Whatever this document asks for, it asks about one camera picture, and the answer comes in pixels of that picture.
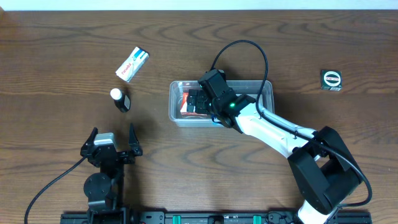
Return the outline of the blue white medicine box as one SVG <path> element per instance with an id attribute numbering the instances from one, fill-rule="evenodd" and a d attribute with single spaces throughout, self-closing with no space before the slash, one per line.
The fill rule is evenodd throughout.
<path id="1" fill-rule="evenodd" d="M 248 94 L 248 96 L 253 97 L 254 99 L 256 99 L 256 97 L 257 97 L 256 94 Z M 263 96 L 262 95 L 259 97 L 259 104 L 263 105 Z M 218 123 L 221 125 L 221 121 L 214 114 L 211 115 L 211 120 L 212 120 L 212 122 Z"/>

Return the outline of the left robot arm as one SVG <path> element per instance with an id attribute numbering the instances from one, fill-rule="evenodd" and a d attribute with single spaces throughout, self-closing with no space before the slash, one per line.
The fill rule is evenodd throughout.
<path id="1" fill-rule="evenodd" d="M 129 127 L 128 144 L 130 150 L 118 151 L 113 133 L 98 132 L 94 128 L 82 145 L 80 155 L 99 168 L 99 172 L 90 175 L 83 190 L 88 197 L 89 211 L 102 212 L 116 210 L 123 205 L 124 166 L 134 164 L 142 149 L 134 131 Z"/>

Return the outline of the clear plastic container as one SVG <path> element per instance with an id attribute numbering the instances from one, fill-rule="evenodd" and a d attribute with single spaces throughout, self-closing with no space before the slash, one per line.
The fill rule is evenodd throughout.
<path id="1" fill-rule="evenodd" d="M 227 80 L 228 86 L 231 87 L 237 95 L 240 94 L 258 94 L 261 80 Z M 182 103 L 183 93 L 190 89 L 200 89 L 196 80 L 174 81 L 170 84 L 169 91 L 169 118 L 179 127 L 187 128 L 222 128 L 220 124 L 212 122 L 211 116 L 186 116 L 181 115 L 180 107 Z M 272 84 L 266 81 L 262 90 L 263 107 L 274 113 L 274 96 Z"/>

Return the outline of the red medicine box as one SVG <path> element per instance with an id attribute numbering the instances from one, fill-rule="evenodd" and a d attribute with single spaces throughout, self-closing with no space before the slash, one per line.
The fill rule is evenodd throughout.
<path id="1" fill-rule="evenodd" d="M 182 98 L 182 103 L 180 107 L 180 113 L 181 115 L 186 115 L 186 116 L 207 116 L 206 113 L 196 113 L 196 112 L 188 112 L 187 111 L 187 96 L 188 92 L 183 93 L 183 98 Z"/>

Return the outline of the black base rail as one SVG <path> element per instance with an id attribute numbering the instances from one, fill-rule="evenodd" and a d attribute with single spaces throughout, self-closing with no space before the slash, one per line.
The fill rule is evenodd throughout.
<path id="1" fill-rule="evenodd" d="M 108 211 L 66 212 L 60 224 L 299 224 L 293 211 L 265 213 L 170 213 L 163 211 L 137 212 L 129 208 Z"/>

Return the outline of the dark bottle white cap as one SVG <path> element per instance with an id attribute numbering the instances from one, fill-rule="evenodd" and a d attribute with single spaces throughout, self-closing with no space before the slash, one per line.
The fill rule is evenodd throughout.
<path id="1" fill-rule="evenodd" d="M 123 93 L 119 88 L 113 88 L 110 91 L 110 96 L 114 100 L 116 107 L 122 112 L 126 113 L 131 108 L 131 101 L 127 94 Z"/>

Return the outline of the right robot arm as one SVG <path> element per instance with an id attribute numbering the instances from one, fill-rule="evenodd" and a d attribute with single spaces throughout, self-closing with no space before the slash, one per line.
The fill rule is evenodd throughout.
<path id="1" fill-rule="evenodd" d="M 260 105 L 258 98 L 237 94 L 223 71 L 204 74 L 200 89 L 190 89 L 187 111 L 209 114 L 226 128 L 252 136 L 282 154 L 305 199 L 297 223 L 327 223 L 364 175 L 340 135 L 325 126 L 316 131 L 287 121 Z"/>

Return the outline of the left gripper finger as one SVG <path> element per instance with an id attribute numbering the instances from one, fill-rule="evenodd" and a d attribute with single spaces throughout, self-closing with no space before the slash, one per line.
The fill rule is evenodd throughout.
<path id="1" fill-rule="evenodd" d="M 141 147 L 135 134 L 134 125 L 131 123 L 129 127 L 129 141 L 128 144 L 133 151 L 140 151 Z"/>
<path id="2" fill-rule="evenodd" d="M 98 134 L 98 128 L 94 127 L 88 139 L 82 145 L 82 149 L 90 149 L 94 145 L 94 140 L 96 135 Z"/>

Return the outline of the green box round logo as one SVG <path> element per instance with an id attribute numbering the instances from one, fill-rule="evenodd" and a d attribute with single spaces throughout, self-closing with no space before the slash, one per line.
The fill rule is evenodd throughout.
<path id="1" fill-rule="evenodd" d="M 342 75 L 337 70 L 320 71 L 320 88 L 322 90 L 340 91 L 342 89 Z"/>

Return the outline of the white Panadol box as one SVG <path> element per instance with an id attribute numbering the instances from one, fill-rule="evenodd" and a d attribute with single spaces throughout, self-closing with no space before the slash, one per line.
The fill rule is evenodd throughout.
<path id="1" fill-rule="evenodd" d="M 125 82 L 130 82 L 148 58 L 149 54 L 145 50 L 135 47 L 130 56 L 116 70 L 116 75 Z"/>

